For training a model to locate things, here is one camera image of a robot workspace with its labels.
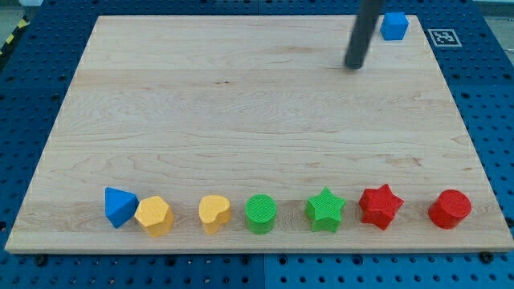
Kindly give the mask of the black cylindrical robot arm stick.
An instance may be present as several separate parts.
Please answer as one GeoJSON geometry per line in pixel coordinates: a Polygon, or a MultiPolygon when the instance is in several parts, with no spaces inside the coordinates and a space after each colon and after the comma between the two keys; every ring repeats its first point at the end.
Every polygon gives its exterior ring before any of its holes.
{"type": "Polygon", "coordinates": [[[345,54],[348,69],[362,68],[383,5],[384,0],[361,0],[345,54]]]}

